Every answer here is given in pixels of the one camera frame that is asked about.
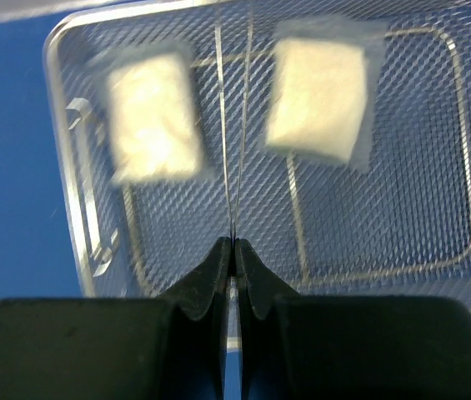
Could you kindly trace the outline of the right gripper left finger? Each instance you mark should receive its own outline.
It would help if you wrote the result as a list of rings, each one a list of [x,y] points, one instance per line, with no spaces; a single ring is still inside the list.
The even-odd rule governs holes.
[[[231,242],[151,298],[0,301],[0,399],[220,399]]]

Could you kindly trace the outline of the steel scalpel handle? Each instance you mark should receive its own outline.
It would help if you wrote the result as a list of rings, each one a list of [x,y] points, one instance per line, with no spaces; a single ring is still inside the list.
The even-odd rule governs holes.
[[[238,196],[242,174],[247,119],[248,45],[251,33],[246,17],[229,17],[219,10],[215,21],[215,46],[220,89],[223,176],[228,201],[228,225],[232,240],[238,237]],[[242,397],[242,344],[238,310],[236,267],[228,273],[228,327],[226,399]]]

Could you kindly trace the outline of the blue surgical drape cloth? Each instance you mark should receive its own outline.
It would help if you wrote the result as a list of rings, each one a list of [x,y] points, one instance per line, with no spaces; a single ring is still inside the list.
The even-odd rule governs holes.
[[[14,32],[8,29],[0,39],[0,284],[3,288],[0,301],[10,298],[155,298],[172,285],[155,296],[88,296],[83,292],[68,223],[48,91],[44,48],[49,34],[44,38],[43,65],[35,77],[28,77],[26,69],[35,56],[35,37],[29,30]],[[264,146],[267,114],[268,108],[261,134],[266,152],[282,157],[299,156],[304,160],[335,168],[353,169],[348,165],[332,165],[296,153],[280,153],[267,149]],[[355,171],[365,173],[368,170]],[[234,244],[244,238],[232,240],[230,234],[219,238],[225,237],[231,242],[230,267],[235,267]],[[309,296],[451,298],[470,311],[468,305],[455,297],[406,293],[301,292],[287,284],[297,293]]]

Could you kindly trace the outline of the metal mesh instrument tray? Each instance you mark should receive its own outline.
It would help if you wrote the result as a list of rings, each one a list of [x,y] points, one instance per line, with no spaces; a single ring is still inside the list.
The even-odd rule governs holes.
[[[83,292],[158,295],[229,235],[219,10],[246,17],[251,33],[238,237],[301,292],[440,295],[471,308],[471,1],[136,2],[63,19],[44,57]],[[277,25],[327,14],[388,25],[367,172],[263,148]],[[165,40],[193,49],[212,173],[120,188],[88,61]]]

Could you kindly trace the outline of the white gauze pack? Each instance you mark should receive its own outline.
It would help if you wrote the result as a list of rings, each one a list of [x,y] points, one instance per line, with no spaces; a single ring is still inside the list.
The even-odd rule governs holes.
[[[264,146],[367,171],[387,27],[340,15],[280,22]]]
[[[193,49],[162,41],[112,48],[88,61],[107,123],[116,185],[206,178]]]

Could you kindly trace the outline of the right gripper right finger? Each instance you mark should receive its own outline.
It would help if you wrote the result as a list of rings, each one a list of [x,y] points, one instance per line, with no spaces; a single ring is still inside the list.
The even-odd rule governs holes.
[[[309,296],[234,244],[244,399],[471,399],[471,312],[447,297]]]

